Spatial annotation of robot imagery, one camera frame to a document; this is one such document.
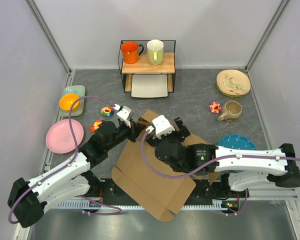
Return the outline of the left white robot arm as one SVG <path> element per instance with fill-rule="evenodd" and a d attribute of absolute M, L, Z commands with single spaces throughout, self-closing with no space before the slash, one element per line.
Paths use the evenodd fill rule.
<path fill-rule="evenodd" d="M 91 172 L 108 157 L 108 152 L 125 140 L 135 142 L 145 125 L 130 120 L 104 121 L 74 155 L 50 171 L 28 181 L 14 181 L 7 204 L 8 221 L 27 228 L 38 222 L 54 205 L 76 196 L 96 196 L 100 191 L 97 177 Z"/>

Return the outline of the brown cardboard box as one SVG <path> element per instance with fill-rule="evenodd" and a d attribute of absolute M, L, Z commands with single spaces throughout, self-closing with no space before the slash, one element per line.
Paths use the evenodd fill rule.
<path fill-rule="evenodd" d="M 155 174 L 144 162 L 143 154 L 157 171 L 176 175 L 155 157 L 155 149 L 148 143 L 128 141 L 111 171 L 112 180 L 154 218 L 169 222 L 180 212 L 196 183 L 190 176 L 170 179 Z"/>

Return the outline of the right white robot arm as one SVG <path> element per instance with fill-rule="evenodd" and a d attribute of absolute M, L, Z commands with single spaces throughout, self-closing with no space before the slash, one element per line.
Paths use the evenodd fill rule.
<path fill-rule="evenodd" d="M 152 120 L 141 139 L 154 147 L 155 157 L 170 166 L 178 175 L 159 172 L 144 156 L 146 165 L 157 175 L 168 179 L 181 179 L 192 175 L 226 172 L 219 184 L 225 197 L 263 183 L 274 183 L 280 188 L 299 188 L 300 169 L 294 146 L 289 143 L 277 149 L 242 150 L 214 144 L 182 143 L 191 135 L 181 118 L 172 125 L 164 115 Z"/>

